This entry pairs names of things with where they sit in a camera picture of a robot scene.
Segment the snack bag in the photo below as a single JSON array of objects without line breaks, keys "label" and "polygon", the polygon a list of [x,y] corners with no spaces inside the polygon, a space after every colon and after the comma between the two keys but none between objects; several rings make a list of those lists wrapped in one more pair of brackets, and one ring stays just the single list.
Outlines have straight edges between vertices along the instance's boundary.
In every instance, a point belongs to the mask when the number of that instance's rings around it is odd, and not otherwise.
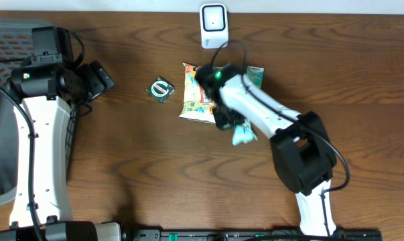
[{"label": "snack bag", "polygon": [[196,75],[196,66],[183,63],[185,71],[185,90],[184,90],[184,107],[180,114],[181,118],[189,120],[201,121],[205,123],[215,123],[212,109],[215,103],[209,99],[194,79]]}]

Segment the mesh basket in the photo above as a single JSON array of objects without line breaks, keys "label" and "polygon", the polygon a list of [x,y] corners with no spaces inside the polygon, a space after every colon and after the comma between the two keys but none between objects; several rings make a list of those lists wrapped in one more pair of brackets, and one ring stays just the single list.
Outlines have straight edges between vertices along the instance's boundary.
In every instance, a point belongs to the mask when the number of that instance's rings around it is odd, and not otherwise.
[{"label": "mesh basket", "polygon": [[[0,19],[0,60],[25,58],[33,55],[31,30],[35,27],[51,26],[44,20],[37,19]],[[0,64],[0,86],[6,88],[6,79],[12,69],[21,62]],[[66,133],[66,170],[72,155],[72,144],[78,119],[71,118]],[[0,93],[0,205],[10,202],[15,197],[17,185],[18,138],[17,121],[13,105]]]}]

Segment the brown wooden surface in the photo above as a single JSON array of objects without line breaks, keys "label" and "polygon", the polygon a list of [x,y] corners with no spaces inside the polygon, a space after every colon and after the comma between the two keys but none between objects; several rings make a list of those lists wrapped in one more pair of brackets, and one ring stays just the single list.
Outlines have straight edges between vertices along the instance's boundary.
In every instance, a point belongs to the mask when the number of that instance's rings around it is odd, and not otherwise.
[{"label": "brown wooden surface", "polygon": [[[68,191],[75,220],[121,219],[165,229],[297,226],[294,195],[278,180],[269,142],[233,147],[232,132],[179,119],[182,62],[205,64],[196,13],[0,12],[75,31],[86,61],[99,60],[116,86],[80,119]],[[348,159],[352,180],[332,194],[335,222],[378,228],[404,240],[404,16],[229,14],[230,38],[265,68],[263,90],[318,113]],[[231,48],[228,58],[240,62]],[[147,95],[156,76],[176,91]],[[344,172],[334,169],[333,184]],[[0,207],[7,229],[12,204]]]}]

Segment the green light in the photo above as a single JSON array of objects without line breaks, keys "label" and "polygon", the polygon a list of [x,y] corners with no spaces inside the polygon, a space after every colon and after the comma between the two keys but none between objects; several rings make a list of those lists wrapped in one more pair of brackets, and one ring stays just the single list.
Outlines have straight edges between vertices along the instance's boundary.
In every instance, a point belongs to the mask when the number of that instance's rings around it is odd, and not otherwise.
[{"label": "green light", "polygon": [[216,78],[217,80],[219,80],[219,79],[221,78],[221,72],[220,72],[220,71],[218,71],[218,72],[215,74],[215,78]]}]

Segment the white wall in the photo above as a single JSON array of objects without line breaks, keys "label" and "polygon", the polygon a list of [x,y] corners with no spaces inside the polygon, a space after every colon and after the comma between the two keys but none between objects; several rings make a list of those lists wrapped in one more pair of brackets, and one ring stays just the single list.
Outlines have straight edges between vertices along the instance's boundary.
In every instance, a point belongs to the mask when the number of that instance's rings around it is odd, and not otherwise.
[{"label": "white wall", "polygon": [[[206,0],[0,0],[0,10],[197,12]],[[229,12],[404,14],[404,0],[222,0]]]}]

